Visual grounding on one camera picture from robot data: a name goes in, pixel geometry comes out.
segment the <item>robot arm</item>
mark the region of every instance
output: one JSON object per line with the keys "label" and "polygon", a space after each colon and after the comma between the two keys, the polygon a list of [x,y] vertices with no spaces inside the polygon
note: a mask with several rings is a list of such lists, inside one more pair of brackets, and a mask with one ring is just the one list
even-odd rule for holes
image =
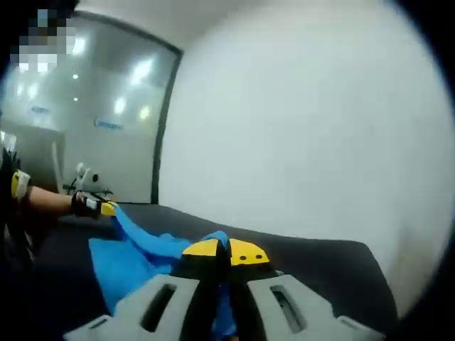
{"label": "robot arm", "polygon": [[383,340],[350,318],[336,318],[327,300],[278,274],[256,245],[230,239],[227,249],[216,239],[193,244],[170,276],[158,275],[121,300],[113,318],[102,316],[64,338],[209,340],[217,288],[227,281],[240,340]]}

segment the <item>blue towel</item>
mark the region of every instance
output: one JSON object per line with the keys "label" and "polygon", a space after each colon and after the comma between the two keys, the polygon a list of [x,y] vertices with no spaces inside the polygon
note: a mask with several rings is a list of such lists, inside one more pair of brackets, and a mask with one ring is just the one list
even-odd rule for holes
{"label": "blue towel", "polygon": [[[181,258],[183,250],[192,245],[187,239],[170,234],[157,237],[134,224],[120,207],[115,207],[112,218],[121,241],[89,240],[93,269],[109,311],[128,293],[143,286],[157,274],[169,274],[173,265]],[[226,233],[218,231],[202,240],[218,239],[224,247],[228,244]],[[222,293],[213,324],[213,337],[220,339],[233,335],[235,324],[229,304],[226,285],[220,286]]]}

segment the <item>person's arm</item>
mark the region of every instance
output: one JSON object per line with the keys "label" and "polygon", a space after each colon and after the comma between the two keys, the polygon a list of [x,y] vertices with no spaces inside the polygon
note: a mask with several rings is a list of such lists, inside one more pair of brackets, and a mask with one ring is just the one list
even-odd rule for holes
{"label": "person's arm", "polygon": [[30,176],[17,169],[4,148],[0,155],[0,206],[4,210],[29,210],[54,217],[71,214],[98,216],[95,208],[86,205],[86,198],[81,193],[63,195],[33,186]]}
{"label": "person's arm", "polygon": [[52,193],[36,186],[29,186],[26,205],[34,212],[60,217],[74,213],[72,199],[71,195]]}

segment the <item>black table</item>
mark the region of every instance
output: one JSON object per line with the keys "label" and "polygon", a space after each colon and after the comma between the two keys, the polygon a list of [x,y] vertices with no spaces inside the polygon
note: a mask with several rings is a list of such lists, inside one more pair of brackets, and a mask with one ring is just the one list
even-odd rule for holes
{"label": "black table", "polygon": [[[335,316],[346,315],[380,332],[397,324],[392,292],[373,254],[351,241],[279,237],[237,229],[158,205],[122,205],[139,226],[153,234],[199,240],[222,230],[263,248],[274,267],[291,274],[331,302]],[[37,304],[49,323],[63,332],[106,314],[93,272],[89,238],[116,239],[108,218],[66,217],[50,233],[35,262]]]}

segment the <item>black glove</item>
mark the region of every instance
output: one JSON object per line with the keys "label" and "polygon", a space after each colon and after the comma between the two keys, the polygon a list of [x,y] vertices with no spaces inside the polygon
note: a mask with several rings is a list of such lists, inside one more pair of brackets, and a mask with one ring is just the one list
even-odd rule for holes
{"label": "black glove", "polygon": [[79,217],[97,219],[101,213],[101,201],[85,196],[81,191],[74,193],[71,199],[71,209]]}

